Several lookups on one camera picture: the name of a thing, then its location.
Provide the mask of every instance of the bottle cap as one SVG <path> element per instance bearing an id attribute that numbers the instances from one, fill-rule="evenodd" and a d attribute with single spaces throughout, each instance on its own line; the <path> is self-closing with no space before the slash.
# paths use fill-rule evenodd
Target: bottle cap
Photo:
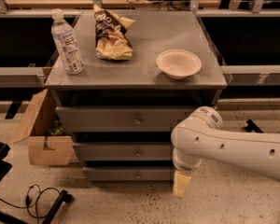
<path id="1" fill-rule="evenodd" d="M 61 19 L 63 19 L 63 11 L 61 9 L 53 9 L 52 10 L 52 18 L 54 20 L 61 20 Z"/>

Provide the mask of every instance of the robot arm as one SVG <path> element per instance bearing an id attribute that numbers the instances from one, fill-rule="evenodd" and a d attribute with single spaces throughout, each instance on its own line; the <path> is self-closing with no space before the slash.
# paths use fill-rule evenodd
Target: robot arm
<path id="1" fill-rule="evenodd" d="M 205 158 L 280 181 L 279 133 L 228 132 L 221 126 L 222 117 L 206 106 L 180 122 L 171 134 L 175 168 L 191 173 Z"/>

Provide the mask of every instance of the bottle label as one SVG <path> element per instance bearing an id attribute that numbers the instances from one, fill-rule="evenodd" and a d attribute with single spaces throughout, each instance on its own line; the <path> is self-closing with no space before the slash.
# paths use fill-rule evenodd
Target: bottle label
<path id="1" fill-rule="evenodd" d="M 65 70 L 72 74 L 81 71 L 83 63 L 77 47 L 77 39 L 73 32 L 69 31 L 60 35 L 54 34 L 53 38 Z"/>

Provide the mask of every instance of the gray drawer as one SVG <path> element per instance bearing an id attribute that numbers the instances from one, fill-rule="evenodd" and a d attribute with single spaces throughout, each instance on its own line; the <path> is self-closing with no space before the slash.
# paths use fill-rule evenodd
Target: gray drawer
<path id="1" fill-rule="evenodd" d="M 174 167 L 109 167 L 83 168 L 90 181 L 170 181 L 174 179 Z"/>
<path id="2" fill-rule="evenodd" d="M 192 107 L 92 107 L 57 106 L 67 132 L 171 131 L 186 118 Z"/>
<path id="3" fill-rule="evenodd" d="M 155 143 L 74 143 L 80 161 L 168 161 L 172 159 L 170 142 Z"/>

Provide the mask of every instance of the water bottle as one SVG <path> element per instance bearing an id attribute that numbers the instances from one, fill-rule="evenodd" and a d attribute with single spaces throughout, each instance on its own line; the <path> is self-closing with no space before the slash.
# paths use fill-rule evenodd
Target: water bottle
<path id="1" fill-rule="evenodd" d="M 60 9 L 52 10 L 52 18 L 54 23 L 51 32 L 64 69 L 67 74 L 77 74 L 83 70 L 83 62 L 74 29 L 63 18 L 63 12 Z"/>

